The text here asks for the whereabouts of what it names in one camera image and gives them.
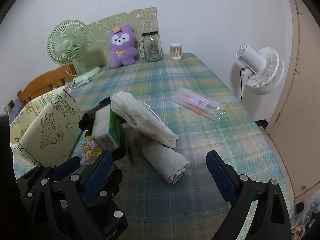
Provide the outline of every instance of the glass mug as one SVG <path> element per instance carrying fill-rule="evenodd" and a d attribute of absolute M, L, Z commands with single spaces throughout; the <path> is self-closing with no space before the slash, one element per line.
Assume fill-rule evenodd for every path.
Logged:
<path fill-rule="evenodd" d="M 139 41 L 140 56 L 144 57 L 146 61 L 154 62 L 161 60 L 161 43 L 158 32 L 150 32 L 142 34 L 142 41 Z"/>

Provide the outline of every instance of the blue gripper pad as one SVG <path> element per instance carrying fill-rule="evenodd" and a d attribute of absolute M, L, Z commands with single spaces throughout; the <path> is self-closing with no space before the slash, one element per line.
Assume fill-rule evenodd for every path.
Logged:
<path fill-rule="evenodd" d="M 112 165 L 112 154 L 106 152 L 104 157 L 98 163 L 96 168 L 91 173 L 90 177 L 84 184 L 82 201 L 87 205 L 90 201 L 94 200 L 99 192 L 100 187 L 104 183 L 106 176 Z"/>
<path fill-rule="evenodd" d="M 79 156 L 74 156 L 70 160 L 54 168 L 52 174 L 49 177 L 50 181 L 60 181 L 66 176 L 70 175 L 72 172 L 79 169 L 81 167 L 80 160 L 81 158 Z"/>
<path fill-rule="evenodd" d="M 236 186 L 234 185 L 234 183 L 226 173 L 225 169 L 223 168 L 221 163 L 218 161 L 216 156 L 213 155 L 212 152 L 207 153 L 206 164 L 224 201 L 229 202 L 231 206 L 233 206 L 237 200 Z"/>

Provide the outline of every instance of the stuffed animal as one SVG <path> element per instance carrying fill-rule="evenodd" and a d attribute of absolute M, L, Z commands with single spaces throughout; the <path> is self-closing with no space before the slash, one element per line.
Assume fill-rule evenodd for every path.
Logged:
<path fill-rule="evenodd" d="M 136 35 L 129 24 L 122 26 L 119 32 L 114 33 L 109 41 L 111 67 L 116 68 L 134 63 L 134 57 L 138 54 L 138 51 L 134 47 L 135 40 Z"/>

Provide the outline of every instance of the wooden door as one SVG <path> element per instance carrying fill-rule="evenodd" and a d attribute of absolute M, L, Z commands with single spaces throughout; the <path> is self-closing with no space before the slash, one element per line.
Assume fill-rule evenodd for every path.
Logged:
<path fill-rule="evenodd" d="M 296 2 L 300 22 L 296 72 L 269 135 L 298 203 L 320 189 L 320 28 L 305 4 Z"/>

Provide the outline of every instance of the jar lid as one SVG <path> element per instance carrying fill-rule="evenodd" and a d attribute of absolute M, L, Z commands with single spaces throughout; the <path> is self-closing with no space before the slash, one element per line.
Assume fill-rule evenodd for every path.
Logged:
<path fill-rule="evenodd" d="M 158 32 L 143 33 L 142 36 L 149 36 L 154 34 L 158 34 Z"/>

